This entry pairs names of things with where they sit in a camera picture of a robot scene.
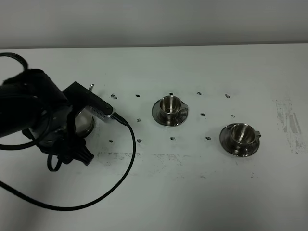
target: black cable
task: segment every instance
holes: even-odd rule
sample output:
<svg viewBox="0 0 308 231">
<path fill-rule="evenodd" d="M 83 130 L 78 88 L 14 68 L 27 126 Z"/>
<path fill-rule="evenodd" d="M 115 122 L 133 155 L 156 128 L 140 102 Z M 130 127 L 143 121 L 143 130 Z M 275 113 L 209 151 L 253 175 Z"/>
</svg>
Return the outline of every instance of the black cable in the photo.
<svg viewBox="0 0 308 231">
<path fill-rule="evenodd" d="M 13 99 L 13 98 L 21 98 L 21 99 L 32 99 L 38 103 L 40 103 L 43 107 L 43 109 L 46 110 L 46 114 L 48 115 L 48 121 L 47 121 L 47 126 L 35 140 L 29 142 L 29 143 L 23 143 L 23 144 L 18 144 L 18 145 L 4 145 L 0 144 L 0 150 L 22 150 L 25 148 L 32 147 L 34 145 L 37 145 L 39 142 L 41 142 L 45 136 L 49 133 L 49 129 L 51 127 L 52 119 L 53 119 L 53 113 L 51 108 L 45 104 L 42 100 L 40 100 L 37 97 L 31 96 L 31 95 L 8 95 L 1 97 L 0 100 L 7 100 L 7 99 Z"/>
<path fill-rule="evenodd" d="M 0 57 L 10 57 L 12 59 L 15 59 L 23 66 L 24 71 L 28 69 L 27 61 L 18 54 L 6 52 L 6 53 L 0 53 Z"/>
<path fill-rule="evenodd" d="M 135 159 L 135 155 L 136 155 L 136 138 L 135 138 L 135 135 L 134 135 L 134 132 L 133 132 L 133 129 L 131 128 L 131 126 L 128 123 L 125 123 L 125 122 L 122 122 L 122 124 L 124 124 L 125 126 L 128 127 L 128 129 L 130 130 L 132 139 L 133 139 L 133 153 L 132 153 L 132 156 L 131 156 L 131 161 L 129 163 L 129 166 L 128 166 L 126 172 L 124 173 L 122 178 L 118 181 L 118 183 L 114 187 L 112 187 L 108 192 L 106 192 L 103 196 L 97 198 L 96 200 L 89 202 L 89 203 L 86 203 L 84 205 L 79 205 L 79 206 L 60 207 L 60 206 L 48 205 L 48 204 L 45 204 L 43 202 L 32 199 L 31 197 L 24 195 L 23 193 L 17 191 L 16 189 L 12 188 L 11 186 L 7 185 L 6 183 L 4 183 L 2 181 L 0 181 L 0 187 L 4 188 L 5 190 L 13 193 L 15 196 L 18 196 L 19 198 L 21 198 L 21 199 L 23 199 L 23 200 L 25 200 L 25 201 L 27 201 L 31 204 L 37 205 L 37 206 L 42 207 L 42 208 L 50 209 L 50 210 L 56 210 L 56 211 L 80 210 L 80 209 L 90 207 L 91 205 L 94 205 L 94 204 L 100 202 L 102 199 L 106 198 L 109 194 L 111 194 L 123 182 L 123 180 L 128 175 L 128 173 L 129 173 L 129 171 L 130 171 L 130 169 L 131 169 L 131 167 L 133 166 L 133 163 L 134 163 L 134 159 Z"/>
</svg>

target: white tabletop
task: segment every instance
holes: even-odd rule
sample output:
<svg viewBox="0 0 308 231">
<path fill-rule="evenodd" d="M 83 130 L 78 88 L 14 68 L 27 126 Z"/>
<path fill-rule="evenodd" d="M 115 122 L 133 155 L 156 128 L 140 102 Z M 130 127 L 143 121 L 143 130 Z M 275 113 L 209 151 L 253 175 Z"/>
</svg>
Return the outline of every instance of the white tabletop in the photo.
<svg viewBox="0 0 308 231">
<path fill-rule="evenodd" d="M 94 83 L 142 141 L 125 181 L 92 207 L 49 211 L 0 189 L 2 231 L 307 230 L 308 44 L 4 51 L 44 70 L 61 90 Z M 1 82 L 21 70 L 0 58 Z M 151 114 L 169 93 L 189 106 L 175 128 Z M 230 123 L 261 132 L 254 155 L 222 149 L 219 133 Z M 21 132 L 0 139 L 27 141 Z M 37 147 L 1 151 L 0 179 L 51 205 L 87 203 L 125 172 L 129 130 L 98 121 L 87 147 L 95 155 L 89 166 L 73 161 L 56 173 Z"/>
</svg>

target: cup handle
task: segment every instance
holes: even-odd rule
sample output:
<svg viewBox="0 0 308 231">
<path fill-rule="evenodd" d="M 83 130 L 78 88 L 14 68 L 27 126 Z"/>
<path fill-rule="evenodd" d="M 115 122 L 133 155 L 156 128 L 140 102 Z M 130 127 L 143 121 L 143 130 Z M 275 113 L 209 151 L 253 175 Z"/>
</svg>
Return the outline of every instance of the cup handle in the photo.
<svg viewBox="0 0 308 231">
<path fill-rule="evenodd" d="M 182 103 L 179 112 L 186 112 L 186 111 L 188 111 L 188 105 Z"/>
<path fill-rule="evenodd" d="M 261 134 L 259 131 L 255 131 L 256 139 L 259 139 L 261 137 Z"/>
</svg>

